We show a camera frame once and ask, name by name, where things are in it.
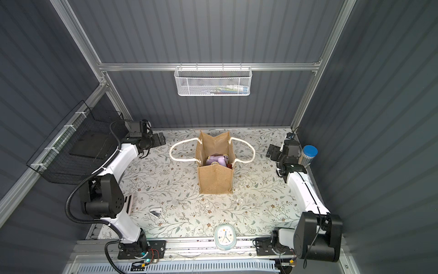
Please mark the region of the purple flashlight small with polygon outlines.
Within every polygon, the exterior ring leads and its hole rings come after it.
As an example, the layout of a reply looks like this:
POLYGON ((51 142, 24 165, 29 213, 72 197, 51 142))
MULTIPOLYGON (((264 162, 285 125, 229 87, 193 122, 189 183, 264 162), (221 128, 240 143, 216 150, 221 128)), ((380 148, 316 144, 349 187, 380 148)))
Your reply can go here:
POLYGON ((214 154, 208 156, 206 160, 206 165, 210 166, 213 164, 219 164, 221 166, 227 167, 229 164, 229 156, 228 155, 220 155, 220 154, 214 154))

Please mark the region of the brown burlap tote bag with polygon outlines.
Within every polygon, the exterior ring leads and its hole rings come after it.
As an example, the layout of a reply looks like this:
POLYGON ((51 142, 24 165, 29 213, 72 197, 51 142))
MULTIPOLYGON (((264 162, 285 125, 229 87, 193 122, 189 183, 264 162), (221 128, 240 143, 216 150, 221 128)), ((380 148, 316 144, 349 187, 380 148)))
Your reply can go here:
POLYGON ((237 163, 247 164, 254 161, 256 157, 255 148, 245 140, 232 137, 230 132, 222 133, 216 137, 201 132, 198 137, 182 140, 175 143, 169 151, 169 157, 177 162, 195 162, 197 164, 197 177, 200 194, 222 195, 233 193, 233 176, 237 163), (242 160, 235 156, 233 142, 241 142, 252 150, 252 157, 242 160), (196 142, 195 157, 181 159, 173 156, 174 149, 185 143, 196 142), (206 165, 208 156, 220 154, 229 156, 229 164, 233 169, 219 164, 206 165))

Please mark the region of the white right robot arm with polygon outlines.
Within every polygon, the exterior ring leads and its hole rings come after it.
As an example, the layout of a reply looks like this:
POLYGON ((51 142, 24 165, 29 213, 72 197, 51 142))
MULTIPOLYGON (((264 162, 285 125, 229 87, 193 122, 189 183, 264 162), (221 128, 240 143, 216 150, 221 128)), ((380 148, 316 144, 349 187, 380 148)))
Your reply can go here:
POLYGON ((311 177, 300 157, 315 156, 317 149, 300 149, 300 144, 287 136, 282 146, 270 145, 266 157, 276 162, 277 175, 294 193, 301 210, 294 228, 275 228, 270 243, 260 255, 269 251, 283 255, 291 252, 304 261, 337 262, 341 255, 342 219, 332 214, 312 187, 311 177))

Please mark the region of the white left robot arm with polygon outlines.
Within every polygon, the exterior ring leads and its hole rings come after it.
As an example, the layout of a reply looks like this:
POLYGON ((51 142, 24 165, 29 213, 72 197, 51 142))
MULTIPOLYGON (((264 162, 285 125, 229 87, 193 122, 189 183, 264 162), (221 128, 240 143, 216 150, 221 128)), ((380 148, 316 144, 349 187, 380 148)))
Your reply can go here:
POLYGON ((147 157, 152 148, 164 145, 165 137, 162 133, 155 134, 146 119, 137 122, 122 119, 112 122, 109 130, 117 141, 115 151, 73 189, 66 200, 65 214, 74 223, 109 227, 117 234, 119 239, 115 243, 123 250, 147 251, 145 232, 130 218, 119 183, 130 163, 138 156, 147 157), (79 219, 71 212, 76 193, 80 195, 82 212, 91 220, 79 219))

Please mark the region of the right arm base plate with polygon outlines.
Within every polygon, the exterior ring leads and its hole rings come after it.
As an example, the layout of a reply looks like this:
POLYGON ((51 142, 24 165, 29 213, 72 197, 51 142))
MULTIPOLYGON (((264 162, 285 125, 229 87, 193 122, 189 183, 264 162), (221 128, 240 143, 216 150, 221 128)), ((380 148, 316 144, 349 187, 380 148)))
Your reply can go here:
POLYGON ((252 243, 258 256, 296 256, 292 248, 279 244, 271 237, 258 237, 252 243))

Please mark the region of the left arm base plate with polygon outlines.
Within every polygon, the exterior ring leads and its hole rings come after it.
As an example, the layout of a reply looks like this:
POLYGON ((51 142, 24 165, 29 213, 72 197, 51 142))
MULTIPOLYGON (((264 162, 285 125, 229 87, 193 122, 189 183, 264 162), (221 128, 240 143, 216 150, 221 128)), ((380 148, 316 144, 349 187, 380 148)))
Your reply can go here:
POLYGON ((119 244, 119 260, 162 259, 167 242, 165 240, 148 240, 144 243, 119 244))

